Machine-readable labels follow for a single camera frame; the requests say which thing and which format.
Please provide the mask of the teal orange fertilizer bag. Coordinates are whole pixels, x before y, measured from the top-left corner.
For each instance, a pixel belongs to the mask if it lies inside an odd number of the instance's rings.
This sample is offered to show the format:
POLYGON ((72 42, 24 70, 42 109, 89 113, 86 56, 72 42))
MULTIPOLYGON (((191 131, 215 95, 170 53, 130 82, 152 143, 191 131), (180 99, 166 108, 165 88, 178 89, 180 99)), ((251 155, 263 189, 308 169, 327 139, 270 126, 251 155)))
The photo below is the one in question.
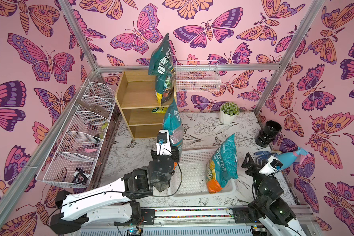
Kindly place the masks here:
POLYGON ((182 126, 182 119, 178 111, 177 104, 174 100, 172 104, 167 108, 163 121, 163 129, 168 130, 171 139, 171 145, 178 149, 179 158, 181 158, 184 128, 182 126))
POLYGON ((206 186, 210 194, 218 193, 230 180, 238 178, 235 133, 229 136, 206 164, 206 186))

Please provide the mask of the dark green soil bag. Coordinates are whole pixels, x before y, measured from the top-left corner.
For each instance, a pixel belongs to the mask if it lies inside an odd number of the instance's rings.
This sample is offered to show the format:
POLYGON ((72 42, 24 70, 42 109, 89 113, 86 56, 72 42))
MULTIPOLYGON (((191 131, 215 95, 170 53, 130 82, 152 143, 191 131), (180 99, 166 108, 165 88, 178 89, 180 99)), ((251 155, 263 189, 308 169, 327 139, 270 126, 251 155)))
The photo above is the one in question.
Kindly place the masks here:
POLYGON ((172 47, 167 33, 156 50, 152 52, 148 75, 155 76, 155 96, 158 104, 167 102, 174 91, 176 72, 172 59, 172 47))

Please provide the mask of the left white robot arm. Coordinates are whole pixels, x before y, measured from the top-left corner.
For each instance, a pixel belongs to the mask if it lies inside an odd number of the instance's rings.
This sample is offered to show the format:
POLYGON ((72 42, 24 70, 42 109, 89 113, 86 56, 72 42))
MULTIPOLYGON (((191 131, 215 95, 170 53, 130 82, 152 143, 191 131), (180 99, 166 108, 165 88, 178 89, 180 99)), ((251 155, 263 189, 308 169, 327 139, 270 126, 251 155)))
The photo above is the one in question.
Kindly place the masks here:
POLYGON ((123 223, 141 219, 140 206, 135 201, 153 196, 155 190, 162 192, 169 188, 180 154, 177 147, 163 148, 160 153, 153 150, 152 161, 147 166, 135 169, 110 184, 80 194, 66 190, 59 192, 55 204, 60 212, 51 217, 50 229, 57 235, 76 232, 93 220, 90 213, 119 203, 129 204, 132 211, 123 223))

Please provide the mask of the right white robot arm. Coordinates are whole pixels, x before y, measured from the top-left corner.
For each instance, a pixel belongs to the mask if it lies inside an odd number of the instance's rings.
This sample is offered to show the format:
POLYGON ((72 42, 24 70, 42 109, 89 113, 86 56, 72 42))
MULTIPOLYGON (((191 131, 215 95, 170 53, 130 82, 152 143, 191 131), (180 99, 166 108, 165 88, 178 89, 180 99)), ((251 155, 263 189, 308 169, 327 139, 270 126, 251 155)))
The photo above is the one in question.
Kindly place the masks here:
POLYGON ((305 236, 295 213, 281 198, 284 190, 274 174, 282 166, 283 163, 273 155, 259 165, 250 153, 246 154, 242 168, 253 178, 252 192, 255 196, 248 204, 249 218, 261 223, 271 236, 305 236))

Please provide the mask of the small yellow packet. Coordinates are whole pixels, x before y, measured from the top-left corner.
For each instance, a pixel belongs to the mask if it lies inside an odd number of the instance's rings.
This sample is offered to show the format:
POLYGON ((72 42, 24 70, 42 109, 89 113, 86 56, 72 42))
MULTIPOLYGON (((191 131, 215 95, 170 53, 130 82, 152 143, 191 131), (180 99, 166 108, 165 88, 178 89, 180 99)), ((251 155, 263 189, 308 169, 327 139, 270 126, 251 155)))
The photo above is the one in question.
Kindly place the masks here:
POLYGON ((152 113, 153 114, 165 114, 167 112, 167 107, 158 107, 158 108, 153 108, 152 113))

